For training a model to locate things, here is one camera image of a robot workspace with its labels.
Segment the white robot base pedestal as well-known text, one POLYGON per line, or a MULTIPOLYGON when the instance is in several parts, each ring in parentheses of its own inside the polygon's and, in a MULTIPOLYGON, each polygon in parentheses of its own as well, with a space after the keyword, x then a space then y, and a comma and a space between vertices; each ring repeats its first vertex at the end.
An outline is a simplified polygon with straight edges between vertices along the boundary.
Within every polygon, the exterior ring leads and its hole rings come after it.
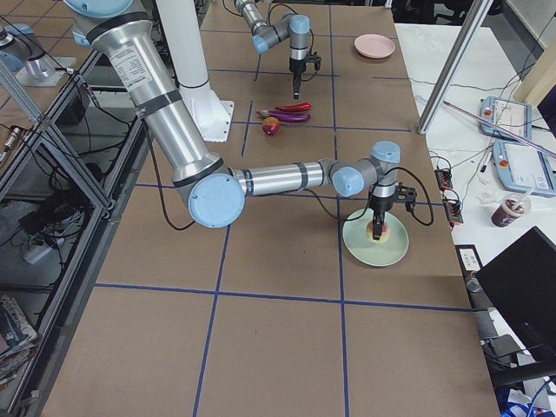
POLYGON ((212 90, 205 61, 195 2, 156 3, 182 99, 206 142, 226 142, 234 103, 212 90))

